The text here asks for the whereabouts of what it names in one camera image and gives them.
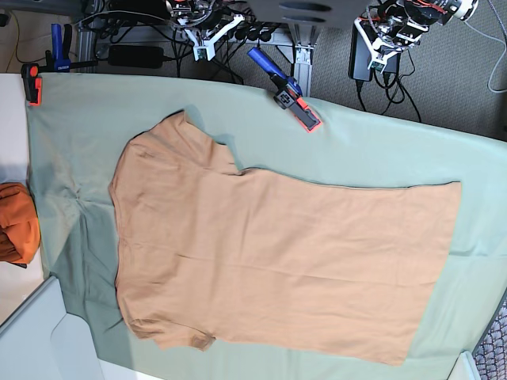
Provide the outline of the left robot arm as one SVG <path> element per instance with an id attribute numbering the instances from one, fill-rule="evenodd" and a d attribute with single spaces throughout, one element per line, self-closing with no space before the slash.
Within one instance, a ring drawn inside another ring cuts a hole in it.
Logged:
<path id="1" fill-rule="evenodd" d="M 432 25 L 446 25 L 453 18 L 466 21 L 477 7 L 477 1 L 381 1 L 367 6 L 354 27 L 372 62 L 385 65 L 388 59 L 419 45 Z"/>

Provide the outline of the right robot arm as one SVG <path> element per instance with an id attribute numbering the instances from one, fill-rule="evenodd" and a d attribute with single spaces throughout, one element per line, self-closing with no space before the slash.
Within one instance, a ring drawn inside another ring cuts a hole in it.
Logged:
<path id="1" fill-rule="evenodd" d="M 231 38 L 237 28 L 257 20 L 247 1 L 165 1 L 165 5 L 169 23 L 198 41 Z"/>

